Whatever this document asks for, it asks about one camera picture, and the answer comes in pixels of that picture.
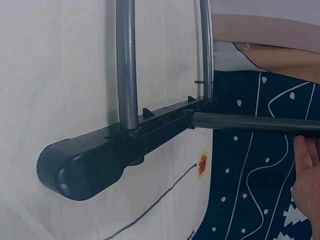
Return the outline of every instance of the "person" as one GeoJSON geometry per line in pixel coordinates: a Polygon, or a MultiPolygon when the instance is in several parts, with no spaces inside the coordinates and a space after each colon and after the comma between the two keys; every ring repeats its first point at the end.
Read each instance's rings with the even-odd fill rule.
{"type": "Polygon", "coordinates": [[[292,197],[310,220],[312,239],[320,240],[320,138],[294,138],[296,180],[292,197]]]}

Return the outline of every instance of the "patterned cloth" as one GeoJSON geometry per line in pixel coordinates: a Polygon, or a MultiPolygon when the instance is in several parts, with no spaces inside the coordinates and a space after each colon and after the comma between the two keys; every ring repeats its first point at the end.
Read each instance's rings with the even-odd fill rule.
{"type": "MultiPolygon", "coordinates": [[[[320,86],[259,71],[216,71],[222,112],[320,120],[320,86]]],[[[215,131],[209,204],[193,240],[309,240],[309,220],[291,197],[293,136],[215,131]]]]}

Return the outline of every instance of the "black plastic base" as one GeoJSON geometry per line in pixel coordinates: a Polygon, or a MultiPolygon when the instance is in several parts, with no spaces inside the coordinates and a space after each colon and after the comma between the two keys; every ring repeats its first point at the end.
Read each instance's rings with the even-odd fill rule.
{"type": "Polygon", "coordinates": [[[69,199],[89,199],[118,181],[127,166],[141,164],[146,154],[186,130],[194,112],[216,112],[219,106],[218,97],[189,96],[155,111],[143,109],[136,130],[121,130],[117,123],[54,143],[39,156],[38,177],[69,199]]]}

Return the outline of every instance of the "textured gray pole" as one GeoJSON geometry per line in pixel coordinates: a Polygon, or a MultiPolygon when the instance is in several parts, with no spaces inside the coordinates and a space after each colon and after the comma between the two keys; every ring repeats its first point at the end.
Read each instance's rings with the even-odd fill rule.
{"type": "Polygon", "coordinates": [[[203,55],[203,97],[211,99],[213,94],[212,39],[208,0],[200,0],[202,55],[203,55]]]}
{"type": "Polygon", "coordinates": [[[120,128],[137,129],[135,0],[116,0],[116,70],[120,128]]]}

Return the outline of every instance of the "metal pole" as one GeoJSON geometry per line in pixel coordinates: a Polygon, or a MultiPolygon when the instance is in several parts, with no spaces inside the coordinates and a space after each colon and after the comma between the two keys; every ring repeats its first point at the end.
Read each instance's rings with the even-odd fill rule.
{"type": "Polygon", "coordinates": [[[137,129],[135,0],[116,0],[116,70],[120,128],[137,129]]]}
{"type": "Polygon", "coordinates": [[[320,121],[195,112],[193,127],[320,137],[320,121]]]}
{"type": "Polygon", "coordinates": [[[208,0],[200,0],[202,55],[203,55],[203,97],[211,99],[213,94],[212,39],[208,0]]]}

